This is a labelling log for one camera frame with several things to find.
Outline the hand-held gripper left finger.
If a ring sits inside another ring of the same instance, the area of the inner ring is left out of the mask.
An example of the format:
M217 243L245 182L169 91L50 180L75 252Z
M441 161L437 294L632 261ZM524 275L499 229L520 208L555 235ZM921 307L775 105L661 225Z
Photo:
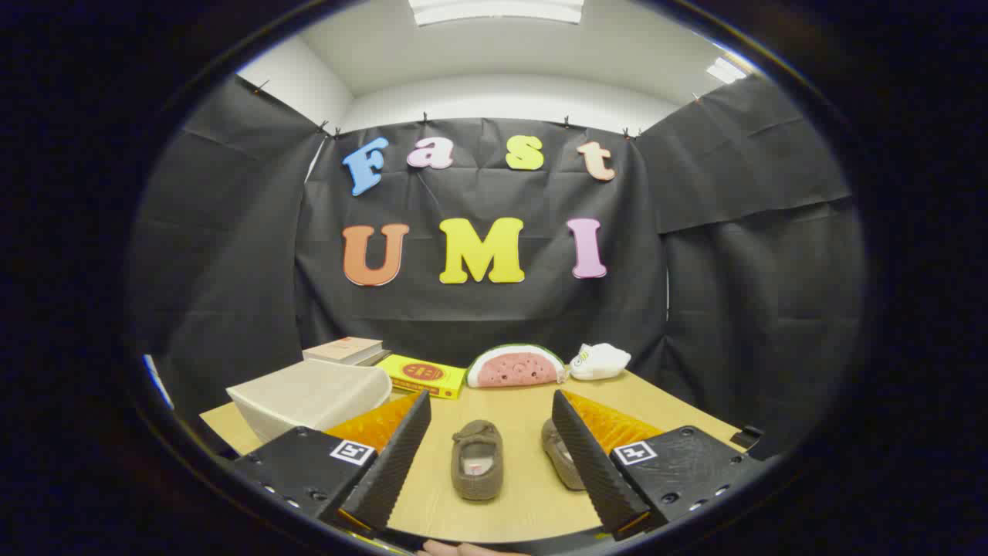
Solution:
M380 534L430 422L430 395L406 395L332 432L293 427L235 459L232 470L294 513L354 534Z

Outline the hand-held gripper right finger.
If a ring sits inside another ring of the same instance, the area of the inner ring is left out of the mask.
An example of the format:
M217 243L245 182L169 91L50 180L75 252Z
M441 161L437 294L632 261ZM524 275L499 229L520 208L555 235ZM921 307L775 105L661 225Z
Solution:
M558 390L551 418L603 529L616 541L666 527L741 490L766 461L684 425L659 432Z

